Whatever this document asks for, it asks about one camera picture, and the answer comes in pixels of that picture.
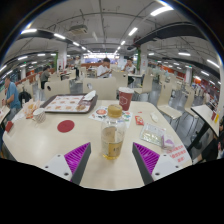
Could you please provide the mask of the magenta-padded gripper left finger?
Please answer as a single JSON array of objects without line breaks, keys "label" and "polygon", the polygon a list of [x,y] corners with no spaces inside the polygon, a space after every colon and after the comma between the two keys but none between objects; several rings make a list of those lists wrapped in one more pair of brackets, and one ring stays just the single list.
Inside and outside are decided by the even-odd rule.
[{"label": "magenta-padded gripper left finger", "polygon": [[67,154],[56,154],[43,169],[79,185],[91,154],[91,143],[85,143]]}]

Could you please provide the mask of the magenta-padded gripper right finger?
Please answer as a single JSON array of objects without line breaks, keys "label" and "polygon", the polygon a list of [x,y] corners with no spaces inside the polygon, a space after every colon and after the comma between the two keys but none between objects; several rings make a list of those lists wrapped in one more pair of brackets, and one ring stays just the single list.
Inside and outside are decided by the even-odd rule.
[{"label": "magenta-padded gripper right finger", "polygon": [[146,186],[182,169],[171,156],[153,144],[132,144],[133,175],[136,186]]}]

